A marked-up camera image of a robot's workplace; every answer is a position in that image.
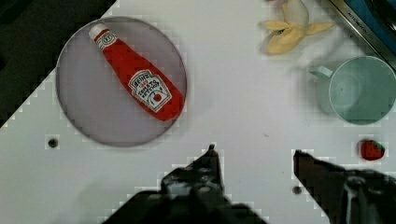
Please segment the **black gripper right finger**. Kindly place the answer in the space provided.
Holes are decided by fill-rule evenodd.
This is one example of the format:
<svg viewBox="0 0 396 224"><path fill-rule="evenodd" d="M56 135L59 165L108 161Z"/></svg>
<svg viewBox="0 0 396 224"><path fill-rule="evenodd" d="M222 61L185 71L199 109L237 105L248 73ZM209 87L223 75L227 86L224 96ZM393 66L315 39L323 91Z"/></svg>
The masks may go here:
<svg viewBox="0 0 396 224"><path fill-rule="evenodd" d="M331 224L396 224L395 178L346 169L297 150L293 172Z"/></svg>

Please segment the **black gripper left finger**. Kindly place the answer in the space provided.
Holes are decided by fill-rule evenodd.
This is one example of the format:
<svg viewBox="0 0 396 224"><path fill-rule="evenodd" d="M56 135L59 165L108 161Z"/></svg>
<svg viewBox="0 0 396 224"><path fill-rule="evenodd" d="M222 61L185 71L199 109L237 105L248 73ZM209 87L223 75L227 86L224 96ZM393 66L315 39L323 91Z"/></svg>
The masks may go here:
<svg viewBox="0 0 396 224"><path fill-rule="evenodd" d="M221 176L219 153L215 144L210 144L207 151L185 167L178 167L161 181L161 193L172 199L187 196L193 189L214 189L224 192Z"/></svg>

